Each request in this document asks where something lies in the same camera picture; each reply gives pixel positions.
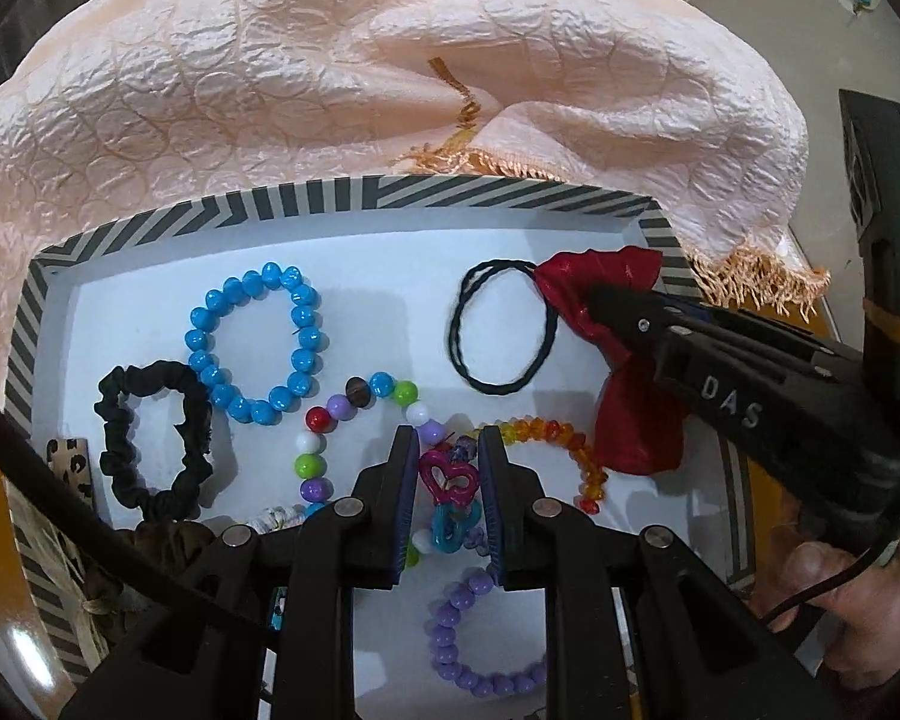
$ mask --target silver bolt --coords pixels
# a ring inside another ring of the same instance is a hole
[[[674,543],[674,532],[662,525],[650,525],[643,532],[643,541],[658,549],[666,549]]]
[[[341,517],[357,517],[364,510],[364,503],[360,498],[341,498],[333,504],[333,511]]]
[[[223,543],[228,547],[242,547],[253,538],[253,529],[248,525],[231,525],[223,531]]]
[[[538,517],[556,517],[563,511],[563,504],[556,498],[538,498],[533,501],[533,513]]]

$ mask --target purple beaded bracelet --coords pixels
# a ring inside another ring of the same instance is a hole
[[[497,696],[529,693],[547,680],[547,667],[542,661],[511,675],[489,676],[478,674],[460,662],[455,626],[461,621],[461,612],[472,608],[480,596],[492,591],[495,584],[490,573],[482,568],[471,568],[463,574],[461,584],[450,591],[446,602],[434,612],[434,619],[429,628],[434,671],[442,680],[454,683],[458,688],[469,691],[477,698],[487,698],[491,693]]]

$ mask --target red bead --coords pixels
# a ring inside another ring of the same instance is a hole
[[[326,433],[333,427],[333,418],[330,412],[322,406],[314,406],[309,410],[304,421],[314,433]]]
[[[590,514],[591,517],[593,514],[600,514],[600,504],[596,501],[591,501],[589,498],[581,498],[578,500],[577,508],[584,514]]]
[[[560,435],[560,423],[555,419],[551,419],[543,429],[543,435],[548,442],[555,443],[557,436]]]

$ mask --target white bead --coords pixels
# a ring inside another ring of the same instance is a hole
[[[421,555],[430,555],[434,551],[434,536],[429,528],[420,528],[418,531],[413,531],[410,541]]]
[[[430,409],[427,408],[427,404],[422,400],[418,400],[416,403],[410,403],[410,405],[408,405],[407,421],[412,424],[413,427],[419,427],[428,419],[430,419]]]
[[[320,437],[309,430],[296,434],[296,449],[301,455],[313,455],[320,450]]]

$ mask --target black scrunchie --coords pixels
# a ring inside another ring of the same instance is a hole
[[[93,409],[103,417],[106,436],[100,469],[113,477],[111,487],[120,505],[127,509],[139,506],[145,522],[188,517],[197,504],[200,485],[213,473],[213,466],[204,457],[210,451],[210,398],[206,386],[182,362],[159,360],[145,368],[131,365],[124,370],[117,366],[101,379],[98,388],[103,398]],[[121,405],[121,396],[149,397],[161,389],[175,389],[183,394],[183,424],[175,427],[183,439],[184,467],[169,490],[151,495],[137,485],[135,451],[127,440],[133,415]]]
[[[511,395],[519,392],[530,384],[530,379],[540,370],[540,365],[546,361],[550,350],[554,347],[554,339],[557,338],[557,309],[554,308],[543,298],[543,304],[546,306],[546,322],[543,327],[543,342],[540,343],[539,351],[527,369],[520,375],[518,379],[509,384],[487,384],[480,379],[476,379],[470,375],[470,371],[463,362],[463,352],[460,349],[460,323],[463,318],[463,309],[466,304],[476,295],[487,279],[492,278],[496,274],[504,271],[520,271],[533,281],[533,272],[536,266],[526,260],[487,260],[485,263],[473,266],[463,276],[460,283],[460,292],[457,294],[457,304],[453,309],[453,316],[450,317],[450,327],[447,330],[447,355],[450,357],[450,365],[456,370],[461,378],[477,392],[485,395]]]

